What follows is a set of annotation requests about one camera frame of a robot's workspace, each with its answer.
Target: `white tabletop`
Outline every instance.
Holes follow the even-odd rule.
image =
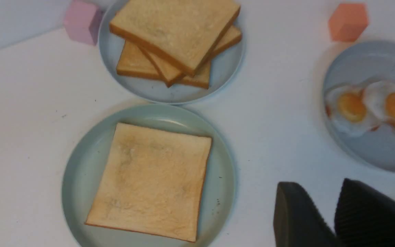
[[[328,36],[338,1],[243,2],[240,72],[213,97],[184,106],[212,123],[235,157],[235,206],[212,246],[275,246],[279,181],[304,186],[331,227],[344,178],[395,199],[395,173],[358,164],[322,122],[324,72],[349,46]],[[395,41],[395,1],[367,3],[371,24],[360,40]],[[108,74],[96,47],[63,29],[0,50],[1,247],[78,246],[61,209],[66,161],[96,122],[141,103]]]

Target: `toast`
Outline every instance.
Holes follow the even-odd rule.
[[[211,62],[205,63],[194,77],[185,76],[177,81],[179,84],[202,87],[210,86]],[[118,75],[140,77],[151,80],[163,80],[158,70],[144,56],[143,52],[130,41],[126,41],[118,61],[116,71]]]
[[[118,123],[85,224],[195,242],[211,143]]]
[[[215,58],[217,55],[222,53],[224,50],[230,48],[231,46],[237,44],[242,39],[242,32],[235,26],[231,26],[229,30],[225,33],[225,35],[221,38],[221,40],[217,43],[214,50],[210,53],[210,57],[208,60]],[[172,85],[176,80],[182,78],[184,74],[182,71],[177,69],[175,66],[171,65],[167,61],[163,60],[159,56],[155,55],[152,52],[141,49],[146,55],[147,58],[152,62],[155,68],[158,70],[159,74],[162,76],[163,81],[166,82],[166,85]]]
[[[232,0],[132,0],[109,29],[194,76],[239,12]]]

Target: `plate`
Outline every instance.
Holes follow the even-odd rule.
[[[340,83],[376,79],[395,81],[394,42],[363,42],[343,51],[326,73],[323,104],[325,92]],[[377,131],[367,132],[359,138],[349,138],[325,119],[329,133],[345,152],[364,164],[395,172],[395,137],[389,126],[381,125]]]
[[[105,12],[100,24],[98,46],[101,59],[108,72],[121,86],[131,93],[154,103],[173,105],[191,103],[215,93],[235,76],[242,61],[245,37],[242,38],[240,43],[212,60],[209,89],[180,84],[175,84],[168,89],[160,81],[117,75],[116,66],[124,46],[124,39],[110,33],[109,22],[125,3],[127,3],[127,0],[118,0]],[[242,29],[238,22],[235,22],[235,25]]]
[[[149,234],[84,225],[103,175],[118,122],[213,138],[195,244]],[[128,108],[97,124],[75,147],[62,184],[62,207],[66,222],[82,247],[208,246],[227,220],[234,198],[234,167],[221,136],[198,115],[171,105],[150,104]]]

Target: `orange block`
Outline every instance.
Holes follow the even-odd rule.
[[[367,8],[364,3],[341,3],[329,20],[332,40],[353,42],[368,26]]]

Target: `plate rim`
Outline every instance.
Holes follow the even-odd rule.
[[[210,245],[214,242],[214,240],[215,240],[218,236],[220,236],[220,233],[223,231],[223,229],[226,227],[227,222],[228,222],[229,219],[232,217],[233,208],[234,208],[234,206],[235,206],[235,202],[236,202],[236,198],[237,198],[237,192],[238,192],[238,189],[237,189],[237,185],[238,185],[238,183],[237,183],[237,172],[236,172],[236,167],[235,167],[234,158],[233,158],[233,156],[232,156],[232,151],[231,151],[231,149],[229,148],[229,145],[227,145],[226,140],[225,140],[224,137],[221,135],[221,133],[220,133],[216,128],[214,128],[214,126],[213,126],[209,121],[207,121],[204,117],[201,117],[199,114],[197,114],[197,113],[195,113],[195,112],[193,112],[193,111],[191,111],[191,110],[182,108],[182,107],[180,107],[180,106],[169,105],[169,104],[155,104],[155,103],[138,104],[138,105],[133,105],[133,106],[126,107],[126,108],[122,108],[121,110],[115,111],[115,112],[113,112],[112,114],[109,114],[108,116],[102,118],[100,121],[96,122],[91,128],[89,128],[88,131],[85,132],[85,134],[82,136],[82,138],[79,139],[79,141],[78,141],[77,144],[74,146],[74,148],[71,150],[71,153],[70,153],[69,157],[68,157],[67,160],[66,160],[65,169],[64,169],[64,172],[63,172],[62,177],[61,177],[61,185],[60,185],[60,206],[61,206],[61,213],[62,213],[62,215],[63,215],[66,228],[67,228],[67,230],[71,233],[72,239],[78,244],[78,246],[84,247],[84,246],[82,246],[82,245],[79,243],[79,241],[77,240],[77,238],[74,236],[74,233],[72,232],[72,230],[71,230],[71,228],[70,228],[70,226],[69,226],[68,219],[67,219],[67,215],[65,214],[65,210],[64,210],[64,198],[63,198],[63,197],[64,197],[64,182],[65,182],[65,177],[66,177],[66,175],[67,175],[67,168],[68,168],[69,161],[71,160],[72,156],[74,155],[75,150],[77,150],[77,148],[79,147],[79,145],[81,144],[81,142],[83,141],[83,139],[85,139],[85,137],[86,137],[94,128],[96,128],[98,125],[100,125],[102,122],[104,122],[104,121],[105,121],[106,119],[108,119],[109,117],[112,117],[112,116],[114,116],[114,115],[116,115],[116,114],[119,114],[119,113],[121,113],[121,112],[123,112],[123,111],[129,111],[129,110],[132,110],[132,109],[135,109],[135,108],[152,108],[152,107],[155,107],[155,108],[156,108],[156,107],[170,108],[170,109],[173,110],[173,111],[181,111],[181,112],[183,112],[183,113],[185,113],[185,114],[190,114],[190,115],[193,116],[193,117],[197,117],[198,119],[201,119],[202,122],[205,123],[205,124],[214,132],[214,135],[217,136],[217,137],[221,140],[222,146],[223,146],[223,148],[226,150],[226,153],[228,154],[228,160],[229,160],[229,163],[231,164],[231,167],[232,167],[232,185],[231,185],[231,188],[232,188],[232,200],[229,202],[228,212],[227,212],[227,214],[226,214],[226,218],[225,218],[225,220],[224,220],[224,222],[223,222],[223,224],[222,224],[222,226],[221,226],[219,232],[214,236],[214,238],[208,243],[207,246],[210,246]]]
[[[332,126],[331,122],[329,121],[326,110],[325,110],[325,94],[326,94],[326,88],[325,84],[326,81],[334,67],[339,64],[339,62],[347,56],[347,53],[350,52],[351,50],[358,48],[359,46],[362,45],[369,45],[369,44],[387,44],[387,45],[395,45],[395,41],[391,41],[388,39],[375,39],[375,40],[368,40],[368,41],[362,41],[358,42],[356,44],[351,45],[350,47],[345,48],[342,52],[339,53],[338,56],[330,63],[328,66],[326,73],[323,77],[323,83],[322,83],[322,89],[321,89],[321,116],[323,118],[324,125],[326,126],[326,129],[329,133],[329,136],[334,140],[334,142],[338,145],[338,147],[344,151],[348,156],[353,158],[355,161],[362,163],[366,167],[374,168],[376,170],[383,170],[386,172],[394,172],[395,173],[395,168],[388,169],[387,167],[381,167],[381,166],[376,166],[375,164],[372,164],[368,161],[366,161],[364,158],[360,157],[357,155],[355,152],[353,152],[346,144],[344,141],[342,141],[341,138],[337,135],[337,130],[334,129]]]
[[[229,76],[229,78],[218,89],[216,89],[213,92],[210,92],[209,94],[206,94],[206,95],[204,95],[202,97],[198,97],[198,98],[192,99],[192,100],[182,100],[182,101],[178,101],[178,102],[168,102],[168,101],[153,100],[153,99],[150,99],[148,97],[141,96],[141,95],[133,92],[132,90],[127,89],[125,86],[123,86],[121,83],[119,83],[118,80],[116,80],[116,78],[109,71],[108,66],[106,66],[106,63],[105,63],[104,55],[102,54],[102,49],[100,49],[100,47],[101,47],[100,44],[102,43],[101,42],[102,38],[101,38],[101,35],[100,35],[100,31],[102,30],[104,22],[106,21],[105,17],[112,11],[112,7],[114,7],[115,4],[117,4],[118,1],[120,1],[120,0],[115,0],[102,15],[101,22],[100,22],[100,28],[98,30],[98,35],[97,35],[98,50],[99,50],[101,62],[103,64],[103,66],[106,68],[106,70],[108,71],[108,74],[114,79],[114,81],[121,88],[125,89],[126,91],[130,92],[131,94],[135,95],[136,97],[139,97],[141,99],[147,100],[147,101],[149,101],[151,103],[158,103],[158,104],[162,104],[162,105],[184,105],[184,104],[189,104],[189,103],[195,103],[195,102],[198,102],[200,100],[204,100],[207,97],[210,97],[211,95],[215,95],[216,92],[220,92],[221,89],[223,89],[227,84],[229,84],[234,79],[235,75],[237,75],[238,71],[240,70],[240,66],[243,64],[243,58],[244,58],[244,54],[245,54],[245,51],[246,51],[246,37],[245,37],[245,35],[243,33],[242,33],[242,39],[240,40],[240,42],[238,44],[234,45],[234,46],[241,45],[240,59],[239,59],[239,62],[237,63],[237,65],[236,65],[236,68],[235,68],[234,72]]]

